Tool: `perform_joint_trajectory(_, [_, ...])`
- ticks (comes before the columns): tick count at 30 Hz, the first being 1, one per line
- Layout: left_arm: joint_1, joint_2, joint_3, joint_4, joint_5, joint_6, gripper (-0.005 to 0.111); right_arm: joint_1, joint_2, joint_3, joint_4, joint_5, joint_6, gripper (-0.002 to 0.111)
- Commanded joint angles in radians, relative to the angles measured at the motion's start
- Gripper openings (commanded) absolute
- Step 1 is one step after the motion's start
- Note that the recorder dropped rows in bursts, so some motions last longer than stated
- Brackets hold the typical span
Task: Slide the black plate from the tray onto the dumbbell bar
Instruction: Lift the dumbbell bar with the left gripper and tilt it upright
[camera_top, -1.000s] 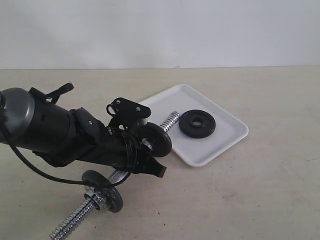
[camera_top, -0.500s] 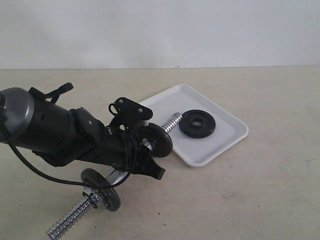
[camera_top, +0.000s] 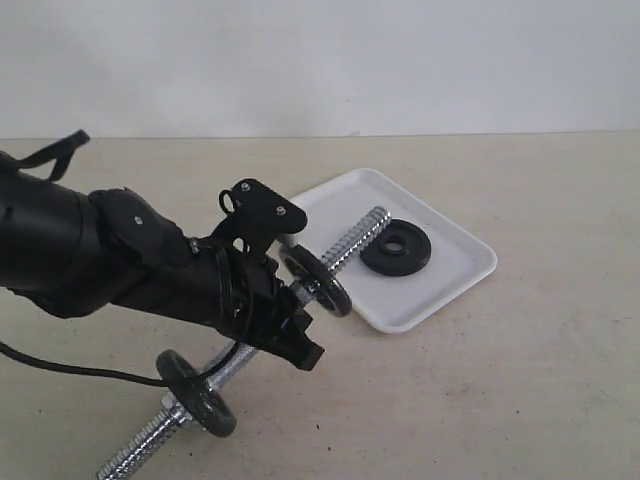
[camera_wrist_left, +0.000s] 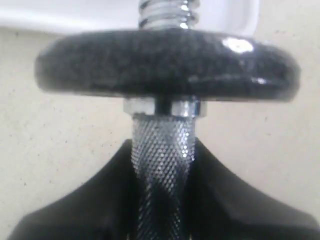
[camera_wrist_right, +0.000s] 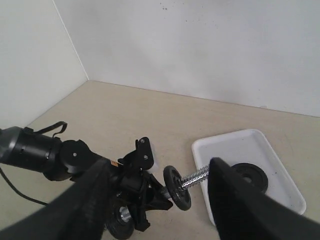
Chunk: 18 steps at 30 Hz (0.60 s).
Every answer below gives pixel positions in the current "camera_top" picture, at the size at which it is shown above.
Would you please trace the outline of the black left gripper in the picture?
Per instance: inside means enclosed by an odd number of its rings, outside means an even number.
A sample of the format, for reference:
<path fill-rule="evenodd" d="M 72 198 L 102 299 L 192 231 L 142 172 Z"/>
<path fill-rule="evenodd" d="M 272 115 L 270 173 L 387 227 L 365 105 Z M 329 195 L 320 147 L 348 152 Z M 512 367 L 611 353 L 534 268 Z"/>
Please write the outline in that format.
<path fill-rule="evenodd" d="M 268 255 L 254 262 L 236 249 L 217 249 L 214 264 L 220 286 L 218 333 L 312 371 L 325 350 L 306 333 L 311 315 L 301 308 L 294 312 L 285 299 L 278 263 Z"/>

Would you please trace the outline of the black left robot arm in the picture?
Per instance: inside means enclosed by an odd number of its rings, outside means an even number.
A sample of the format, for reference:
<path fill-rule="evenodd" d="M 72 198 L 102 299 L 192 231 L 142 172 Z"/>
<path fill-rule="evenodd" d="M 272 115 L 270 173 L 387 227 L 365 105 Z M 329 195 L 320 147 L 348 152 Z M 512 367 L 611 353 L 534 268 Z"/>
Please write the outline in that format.
<path fill-rule="evenodd" d="M 1 285 L 59 318 L 116 305 L 212 328 L 309 371 L 322 348 L 276 271 L 272 243 L 307 223 L 254 178 L 221 194 L 233 208 L 205 237 L 186 235 L 126 188 L 83 194 L 1 159 Z"/>

